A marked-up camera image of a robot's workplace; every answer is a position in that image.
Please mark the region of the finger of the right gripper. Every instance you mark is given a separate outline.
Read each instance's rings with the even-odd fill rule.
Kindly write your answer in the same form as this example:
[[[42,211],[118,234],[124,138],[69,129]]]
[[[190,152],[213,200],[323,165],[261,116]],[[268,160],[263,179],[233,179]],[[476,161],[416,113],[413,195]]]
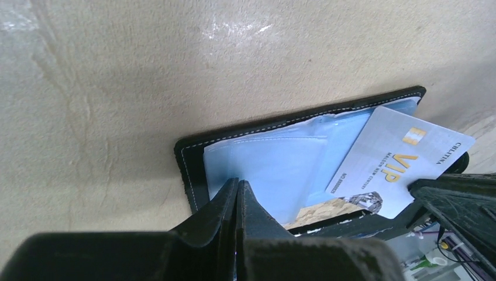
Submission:
[[[441,189],[420,186],[420,201],[473,251],[477,263],[495,277],[495,188],[461,187]]]
[[[495,194],[495,173],[491,174],[443,174],[439,178],[419,179],[408,185],[408,191],[430,187],[464,193]]]

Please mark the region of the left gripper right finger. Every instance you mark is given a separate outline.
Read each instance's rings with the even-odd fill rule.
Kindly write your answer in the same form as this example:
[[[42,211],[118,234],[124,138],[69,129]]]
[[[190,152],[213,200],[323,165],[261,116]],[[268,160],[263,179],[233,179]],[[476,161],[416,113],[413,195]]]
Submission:
[[[298,238],[256,200],[248,181],[236,202],[238,280],[404,280],[392,249],[375,238]]]

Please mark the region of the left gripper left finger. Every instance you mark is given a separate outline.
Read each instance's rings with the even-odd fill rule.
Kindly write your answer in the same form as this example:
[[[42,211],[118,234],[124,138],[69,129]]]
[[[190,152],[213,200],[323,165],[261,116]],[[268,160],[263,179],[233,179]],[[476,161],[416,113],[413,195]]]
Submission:
[[[2,280],[233,280],[238,179],[169,231],[58,232],[26,239]]]

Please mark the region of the black leather card holder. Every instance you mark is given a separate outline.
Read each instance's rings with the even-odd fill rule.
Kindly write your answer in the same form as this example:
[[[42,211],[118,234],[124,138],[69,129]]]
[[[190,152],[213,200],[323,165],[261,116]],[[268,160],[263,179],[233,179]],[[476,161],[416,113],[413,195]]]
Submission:
[[[228,179],[237,178],[247,180],[259,204],[290,228],[302,209],[334,199],[357,206],[362,217],[392,220],[377,214],[382,200],[376,193],[345,198],[326,189],[377,107],[414,117],[425,92],[415,86],[179,140],[174,154],[191,210],[200,210]],[[462,172],[467,152],[445,172]],[[401,213],[414,207],[413,200]]]

